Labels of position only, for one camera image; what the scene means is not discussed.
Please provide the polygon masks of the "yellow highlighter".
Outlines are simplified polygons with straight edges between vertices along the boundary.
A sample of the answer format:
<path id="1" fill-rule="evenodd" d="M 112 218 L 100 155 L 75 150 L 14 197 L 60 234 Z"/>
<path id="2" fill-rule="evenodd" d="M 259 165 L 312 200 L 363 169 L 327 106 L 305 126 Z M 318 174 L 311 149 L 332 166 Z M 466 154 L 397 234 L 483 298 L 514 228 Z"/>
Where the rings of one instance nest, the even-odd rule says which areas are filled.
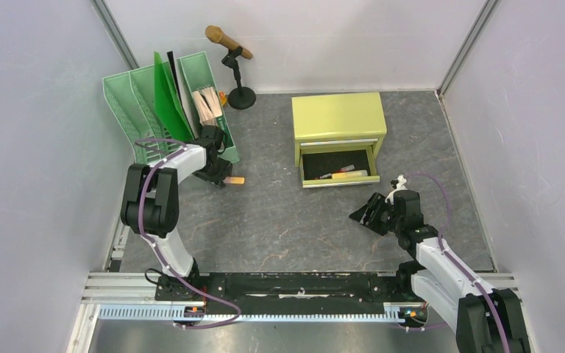
<path id="1" fill-rule="evenodd" d="M 347 178 L 358 178 L 358 177 L 367 177 L 368 171 L 367 170 L 358 170 L 358 171 L 345 171 L 332 174 L 333 179 L 347 179 Z"/>

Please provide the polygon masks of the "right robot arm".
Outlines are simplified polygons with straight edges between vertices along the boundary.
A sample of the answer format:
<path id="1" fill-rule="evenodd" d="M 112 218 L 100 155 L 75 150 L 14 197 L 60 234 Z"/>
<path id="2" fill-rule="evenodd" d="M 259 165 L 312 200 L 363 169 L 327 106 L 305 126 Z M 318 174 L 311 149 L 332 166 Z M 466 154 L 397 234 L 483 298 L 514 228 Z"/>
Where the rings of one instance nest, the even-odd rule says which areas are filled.
<path id="1" fill-rule="evenodd" d="M 509 288 L 499 289 L 476 275 L 427 224 L 414 190 L 374 193 L 349 215 L 378 235 L 392 233 L 411 260 L 395 281 L 405 300 L 427 302 L 452 329 L 460 352 L 530 352 L 522 304 Z"/>

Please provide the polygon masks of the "yellow-green drawer chest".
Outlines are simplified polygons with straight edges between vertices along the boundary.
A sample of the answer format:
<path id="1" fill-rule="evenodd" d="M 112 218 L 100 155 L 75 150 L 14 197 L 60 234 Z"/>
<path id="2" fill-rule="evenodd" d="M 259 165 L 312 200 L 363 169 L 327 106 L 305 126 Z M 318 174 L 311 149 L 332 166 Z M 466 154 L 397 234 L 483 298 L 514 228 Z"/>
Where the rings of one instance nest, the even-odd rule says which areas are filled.
<path id="1" fill-rule="evenodd" d="M 378 183 L 376 159 L 387 134 L 380 93 L 338 93 L 291 99 L 294 162 L 303 188 Z M 367 177 L 314 180 L 347 165 Z"/>

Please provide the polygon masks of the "orange pink highlighter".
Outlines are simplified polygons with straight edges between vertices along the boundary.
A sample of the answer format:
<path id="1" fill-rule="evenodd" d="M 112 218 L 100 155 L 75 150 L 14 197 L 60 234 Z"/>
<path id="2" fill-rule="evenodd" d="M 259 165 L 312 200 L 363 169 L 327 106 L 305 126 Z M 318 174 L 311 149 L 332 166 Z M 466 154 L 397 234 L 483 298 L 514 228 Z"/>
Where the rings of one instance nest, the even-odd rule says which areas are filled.
<path id="1" fill-rule="evenodd" d="M 245 178 L 242 176 L 229 176 L 224 179 L 224 183 L 229 185 L 244 185 Z"/>

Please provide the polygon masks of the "green plastic folder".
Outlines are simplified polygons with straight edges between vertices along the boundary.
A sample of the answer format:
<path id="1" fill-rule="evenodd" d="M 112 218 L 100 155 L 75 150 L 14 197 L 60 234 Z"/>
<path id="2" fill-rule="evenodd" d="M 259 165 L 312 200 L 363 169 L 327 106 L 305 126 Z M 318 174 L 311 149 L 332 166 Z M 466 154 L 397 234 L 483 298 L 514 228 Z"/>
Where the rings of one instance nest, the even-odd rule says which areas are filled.
<path id="1" fill-rule="evenodd" d="M 182 142 L 193 139 L 191 126 L 179 100 L 171 66 L 163 61 L 159 52 L 154 53 L 154 109 L 173 139 Z"/>

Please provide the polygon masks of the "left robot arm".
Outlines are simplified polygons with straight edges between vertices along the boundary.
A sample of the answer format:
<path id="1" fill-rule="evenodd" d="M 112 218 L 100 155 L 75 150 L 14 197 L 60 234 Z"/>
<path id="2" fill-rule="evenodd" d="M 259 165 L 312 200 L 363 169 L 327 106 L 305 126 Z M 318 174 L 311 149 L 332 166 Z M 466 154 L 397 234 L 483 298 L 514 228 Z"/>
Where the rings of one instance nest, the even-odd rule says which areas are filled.
<path id="1" fill-rule="evenodd" d="M 232 163 L 220 157 L 226 133 L 205 125 L 199 137 L 174 143 L 177 149 L 150 163 L 134 163 L 127 170 L 120 219 L 150 246 L 161 264 L 161 272 L 174 277 L 173 289 L 183 299 L 196 298 L 202 289 L 199 269 L 178 233 L 179 186 L 194 176 L 216 187 L 224 187 Z"/>

